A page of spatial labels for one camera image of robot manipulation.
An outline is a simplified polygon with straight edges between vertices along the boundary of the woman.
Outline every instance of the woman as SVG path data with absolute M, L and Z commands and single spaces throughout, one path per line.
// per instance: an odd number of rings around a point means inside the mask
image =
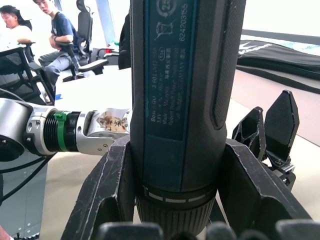
M 25 21 L 18 9 L 11 5 L 0 7 L 0 14 L 5 22 L 7 31 L 1 32 L 0 45 L 5 50 L 17 44 L 32 43 L 32 26 L 30 21 Z M 17 53 L 0 56 L 0 75 L 11 74 L 14 68 L 21 64 Z

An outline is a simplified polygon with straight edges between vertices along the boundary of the desk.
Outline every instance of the desk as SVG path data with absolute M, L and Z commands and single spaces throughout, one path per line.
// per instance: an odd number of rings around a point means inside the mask
M 79 111 L 114 106 L 127 108 L 131 106 L 131 70 L 108 71 L 107 75 L 61 83 L 56 89 L 57 94 L 62 97 L 56 101 L 59 110 Z M 236 101 L 230 101 L 226 120 L 228 138 L 249 111 L 249 108 Z M 319 155 L 319 147 L 299 136 L 295 138 L 290 155 L 292 163 L 296 165 L 296 182 L 292 193 L 314 220 L 320 220 Z M 49 163 L 42 215 L 42 240 L 60 239 L 81 186 L 100 159 L 100 156 L 80 153 L 58 153 Z

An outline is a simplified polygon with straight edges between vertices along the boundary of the black plastic part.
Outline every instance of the black plastic part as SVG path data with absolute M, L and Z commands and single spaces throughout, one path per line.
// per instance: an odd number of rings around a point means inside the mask
M 269 240 L 266 235 L 259 231 L 247 230 L 239 237 L 239 240 Z
M 212 211 L 209 216 L 208 224 L 210 225 L 214 222 L 222 222 L 222 223 L 226 222 L 225 217 L 224 217 L 217 201 L 214 201 Z
M 135 188 L 136 196 L 143 197 L 158 207 L 177 211 L 198 208 L 212 200 L 217 192 L 215 184 L 191 192 L 168 192 L 145 184 L 143 186 L 137 185 Z
M 198 238 L 189 232 L 181 232 L 175 235 L 171 240 L 198 240 Z
M 313 220 L 279 221 L 276 229 L 282 240 L 319 240 L 320 222 Z
M 43 139 L 46 148 L 50 152 L 62 152 L 58 142 L 58 121 L 55 119 L 55 113 L 63 113 L 64 111 L 51 111 L 44 122 Z
M 246 145 L 253 155 L 263 160 L 266 151 L 266 136 L 263 109 L 255 107 L 235 127 L 232 139 Z
M 40 70 L 42 70 L 42 67 L 36 64 L 34 61 L 29 62 L 28 66 L 34 72 L 39 72 Z
M 245 145 L 228 139 L 222 162 L 219 196 L 237 235 L 254 229 L 273 240 L 277 221 L 311 219 L 284 182 Z
M 235 232 L 224 222 L 215 222 L 207 227 L 206 240 L 236 240 Z
M 0 135 L 0 162 L 10 162 L 19 158 L 24 148 L 11 138 Z
M 93 71 L 96 75 L 99 75 L 103 73 L 104 66 L 108 64 L 109 64 L 109 61 L 107 59 L 100 59 L 100 60 L 91 62 L 87 65 L 79 67 L 78 71 L 80 73 Z
M 77 148 L 76 131 L 80 112 L 73 111 L 66 116 L 64 123 L 64 144 L 68 152 L 79 152 Z
M 105 223 L 98 231 L 95 240 L 164 240 L 161 228 L 152 223 Z
M 133 221 L 135 192 L 129 139 L 117 139 L 86 178 L 61 240 L 94 240 L 101 224 Z
M 299 127 L 299 113 L 291 91 L 284 90 L 265 116 L 266 155 L 276 169 L 290 163 L 289 154 Z
M 278 168 L 277 171 L 282 173 L 279 178 L 283 181 L 287 188 L 292 191 L 292 188 L 296 181 L 296 175 L 292 171 L 285 172 L 281 168 Z
M 215 198 L 207 203 L 187 210 L 165 208 L 154 204 L 144 197 L 136 196 L 136 206 L 142 222 L 157 223 L 161 226 L 166 239 L 180 232 L 198 235 L 205 228 Z

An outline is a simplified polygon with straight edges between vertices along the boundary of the person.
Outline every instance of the person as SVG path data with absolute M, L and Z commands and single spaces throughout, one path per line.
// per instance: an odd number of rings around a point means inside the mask
M 6 25 L 6 30 L 1 31 L 0 44 L 2 48 L 10 48 L 17 44 L 30 44 L 33 42 L 30 21 L 25 21 L 20 11 L 11 5 L 0 7 L 1 17 Z M 10 74 L 13 69 L 21 64 L 18 53 L 0 57 L 0 75 Z
M 56 85 L 60 72 L 64 71 L 72 64 L 72 59 L 68 54 L 68 48 L 60 46 L 58 42 L 73 43 L 73 52 L 78 55 L 79 37 L 76 29 L 62 12 L 58 11 L 54 0 L 33 0 L 39 8 L 51 17 L 51 37 L 49 42 L 52 48 L 57 51 L 43 55 L 39 58 L 41 66 L 44 67 L 48 78 L 53 86 Z

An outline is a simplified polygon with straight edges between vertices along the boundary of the green ring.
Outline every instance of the green ring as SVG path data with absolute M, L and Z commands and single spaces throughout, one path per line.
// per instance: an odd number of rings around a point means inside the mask
M 67 115 L 70 112 L 56 112 L 54 114 L 54 119 L 57 120 L 57 137 L 58 137 L 58 144 L 62 152 L 68 152 L 66 144 L 65 144 L 65 121 L 67 120 Z

